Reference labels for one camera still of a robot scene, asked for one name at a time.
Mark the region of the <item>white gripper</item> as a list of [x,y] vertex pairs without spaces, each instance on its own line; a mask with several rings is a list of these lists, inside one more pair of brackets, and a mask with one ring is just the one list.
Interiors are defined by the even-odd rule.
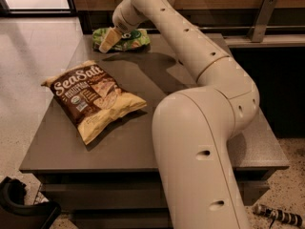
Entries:
[[112,22],[114,28],[109,28],[101,41],[99,50],[107,53],[121,38],[122,33],[129,33],[145,22],[147,17],[141,13],[131,0],[123,0],[114,10]]

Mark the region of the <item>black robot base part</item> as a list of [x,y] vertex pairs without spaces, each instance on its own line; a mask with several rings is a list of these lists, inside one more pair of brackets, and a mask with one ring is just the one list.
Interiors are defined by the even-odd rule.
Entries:
[[54,201],[26,205],[26,185],[5,177],[0,182],[0,229],[50,229],[61,214]]

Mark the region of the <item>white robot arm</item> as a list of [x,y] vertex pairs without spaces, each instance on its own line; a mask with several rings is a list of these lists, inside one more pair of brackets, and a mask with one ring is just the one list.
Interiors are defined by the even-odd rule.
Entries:
[[174,0],[123,0],[107,52],[121,33],[150,20],[196,85],[166,96],[152,142],[173,229],[250,229],[227,142],[254,119],[259,91],[238,63],[173,8]]

